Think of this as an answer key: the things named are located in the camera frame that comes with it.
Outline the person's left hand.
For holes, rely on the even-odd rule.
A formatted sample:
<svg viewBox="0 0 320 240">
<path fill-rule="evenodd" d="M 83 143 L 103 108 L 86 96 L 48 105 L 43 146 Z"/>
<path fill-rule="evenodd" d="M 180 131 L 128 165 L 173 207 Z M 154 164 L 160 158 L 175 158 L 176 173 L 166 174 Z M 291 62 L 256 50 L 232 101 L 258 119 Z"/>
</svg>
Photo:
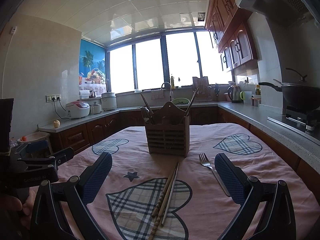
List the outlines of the person's left hand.
<svg viewBox="0 0 320 240">
<path fill-rule="evenodd" d="M 15 215 L 18 215 L 20 224 L 29 230 L 35 197 L 36 193 L 32 190 L 29 191 L 29 197 L 26 199 L 24 204 L 22 204 L 18 198 L 13 196 L 1 197 L 1 213 L 7 215 L 8 211 L 10 211 Z"/>
</svg>

